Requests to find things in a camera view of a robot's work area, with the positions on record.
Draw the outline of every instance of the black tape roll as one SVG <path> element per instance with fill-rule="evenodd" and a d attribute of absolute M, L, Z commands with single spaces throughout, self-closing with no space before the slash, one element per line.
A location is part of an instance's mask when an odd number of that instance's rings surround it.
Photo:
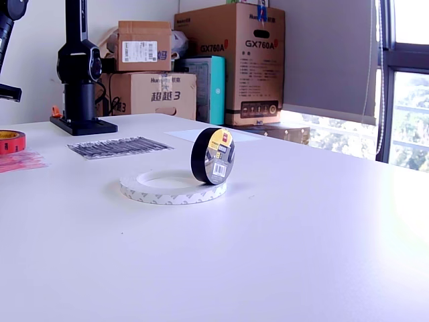
<path fill-rule="evenodd" d="M 206 184 L 224 183 L 233 168 L 235 144 L 226 129 L 208 128 L 195 141 L 191 155 L 191 168 L 195 178 Z"/>

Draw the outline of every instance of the window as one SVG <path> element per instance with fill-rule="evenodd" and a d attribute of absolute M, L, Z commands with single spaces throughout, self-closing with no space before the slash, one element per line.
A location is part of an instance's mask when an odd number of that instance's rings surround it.
<path fill-rule="evenodd" d="M 377 160 L 429 172 L 428 0 L 382 0 L 386 101 Z"/>
<path fill-rule="evenodd" d="M 377 71 L 376 97 L 381 96 L 381 71 Z M 375 102 L 375 115 L 379 115 L 380 100 Z M 309 146 L 359 158 L 375 160 L 377 126 L 282 111 L 282 123 L 290 127 L 306 126 L 311 129 Z"/>
<path fill-rule="evenodd" d="M 429 172 L 429 76 L 395 75 L 389 163 Z"/>
<path fill-rule="evenodd" d="M 429 44 L 428 14 L 428 0 L 395 0 L 396 42 Z"/>

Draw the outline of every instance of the double-sided tape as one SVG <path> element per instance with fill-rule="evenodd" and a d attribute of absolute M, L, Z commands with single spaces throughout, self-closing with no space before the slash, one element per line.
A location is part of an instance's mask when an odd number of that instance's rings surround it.
<path fill-rule="evenodd" d="M 20 152 L 25 149 L 25 134 L 0 129 L 0 155 Z"/>
<path fill-rule="evenodd" d="M 121 178 L 121 192 L 128 198 L 154 205 L 192 205 L 219 198 L 227 191 L 227 183 L 218 186 L 198 184 L 186 188 L 163 189 L 146 185 L 146 182 L 159 178 L 193 179 L 192 173 L 185 170 L 151 171 L 135 176 Z"/>

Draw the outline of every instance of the roller blind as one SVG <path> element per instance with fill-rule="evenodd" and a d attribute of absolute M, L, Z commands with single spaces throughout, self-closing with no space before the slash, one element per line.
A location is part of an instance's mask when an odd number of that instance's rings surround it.
<path fill-rule="evenodd" d="M 286 12 L 284 109 L 375 125 L 377 18 L 371 1 L 270 1 Z"/>

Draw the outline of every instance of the teal box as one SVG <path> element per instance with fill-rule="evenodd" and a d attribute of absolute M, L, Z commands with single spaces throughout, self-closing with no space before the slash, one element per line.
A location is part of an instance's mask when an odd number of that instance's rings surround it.
<path fill-rule="evenodd" d="M 196 120 L 223 125 L 225 120 L 225 58 L 204 56 L 179 59 L 176 72 L 196 75 Z"/>

